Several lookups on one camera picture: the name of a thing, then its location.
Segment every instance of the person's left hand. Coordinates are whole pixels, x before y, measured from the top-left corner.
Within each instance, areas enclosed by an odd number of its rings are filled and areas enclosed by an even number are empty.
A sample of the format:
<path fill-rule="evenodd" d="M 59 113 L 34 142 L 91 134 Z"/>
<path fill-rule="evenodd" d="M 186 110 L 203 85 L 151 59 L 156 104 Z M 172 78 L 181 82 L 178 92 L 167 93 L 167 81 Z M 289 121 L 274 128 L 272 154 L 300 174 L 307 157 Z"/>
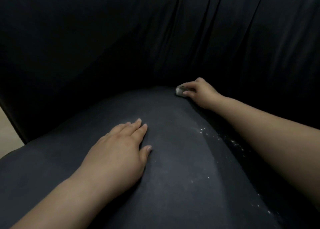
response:
<path fill-rule="evenodd" d="M 106 200 L 128 190 L 141 178 L 152 150 L 151 146 L 139 150 L 147 131 L 146 124 L 140 126 L 141 119 L 115 126 L 90 149 L 72 176 L 92 183 Z"/>

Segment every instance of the black fabric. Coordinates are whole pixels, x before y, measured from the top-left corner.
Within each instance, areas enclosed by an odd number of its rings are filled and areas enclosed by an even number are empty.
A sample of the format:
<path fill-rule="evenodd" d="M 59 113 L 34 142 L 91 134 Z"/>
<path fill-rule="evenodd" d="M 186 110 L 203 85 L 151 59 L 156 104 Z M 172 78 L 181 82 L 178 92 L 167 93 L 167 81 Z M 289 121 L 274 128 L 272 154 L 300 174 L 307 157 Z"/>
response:
<path fill-rule="evenodd" d="M 225 95 L 320 127 L 319 0 L 0 0 L 0 7 L 0 104 L 24 142 L 115 90 L 199 76 Z"/>
<path fill-rule="evenodd" d="M 149 127 L 142 146 L 154 147 L 143 178 L 90 228 L 315 225 L 314 207 L 218 117 L 175 96 L 173 88 L 157 87 L 107 98 L 2 158 L 0 227 L 9 228 L 68 178 L 113 126 L 138 117 Z"/>

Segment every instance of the bare skin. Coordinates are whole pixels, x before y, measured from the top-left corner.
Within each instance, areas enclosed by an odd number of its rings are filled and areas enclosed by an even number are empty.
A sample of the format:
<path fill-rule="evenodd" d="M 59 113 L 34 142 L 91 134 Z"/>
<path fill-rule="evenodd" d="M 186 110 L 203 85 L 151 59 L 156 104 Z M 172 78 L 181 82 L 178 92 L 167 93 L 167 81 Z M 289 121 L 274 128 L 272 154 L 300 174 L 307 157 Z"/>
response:
<path fill-rule="evenodd" d="M 86 228 L 98 212 L 141 178 L 151 146 L 141 119 L 119 124 L 90 149 L 82 165 L 12 228 Z"/>
<path fill-rule="evenodd" d="M 219 94 L 202 78 L 184 83 L 200 107 L 216 112 L 287 181 L 320 204 L 320 130 Z"/>

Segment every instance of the beige floor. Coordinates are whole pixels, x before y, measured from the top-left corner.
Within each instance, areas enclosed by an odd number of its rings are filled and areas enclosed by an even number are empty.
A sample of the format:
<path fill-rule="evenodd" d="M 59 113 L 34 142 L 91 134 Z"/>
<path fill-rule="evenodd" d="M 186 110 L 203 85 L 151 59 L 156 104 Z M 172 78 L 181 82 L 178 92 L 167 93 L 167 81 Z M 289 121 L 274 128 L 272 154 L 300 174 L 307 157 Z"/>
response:
<path fill-rule="evenodd" d="M 21 146 L 23 146 L 21 139 L 0 108 L 0 158 Z"/>

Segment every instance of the fingernail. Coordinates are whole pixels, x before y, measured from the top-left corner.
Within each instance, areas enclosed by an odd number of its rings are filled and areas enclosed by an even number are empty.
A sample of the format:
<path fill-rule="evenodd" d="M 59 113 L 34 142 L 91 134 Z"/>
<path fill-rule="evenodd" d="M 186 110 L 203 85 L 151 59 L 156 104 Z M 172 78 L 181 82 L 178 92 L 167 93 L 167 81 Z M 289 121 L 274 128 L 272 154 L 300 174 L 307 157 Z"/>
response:
<path fill-rule="evenodd" d="M 151 146 L 151 145 L 149 145 L 149 146 L 148 146 L 148 148 L 147 148 L 147 151 L 150 153 L 150 152 L 151 152 L 151 150 L 152 150 L 152 146 Z"/>

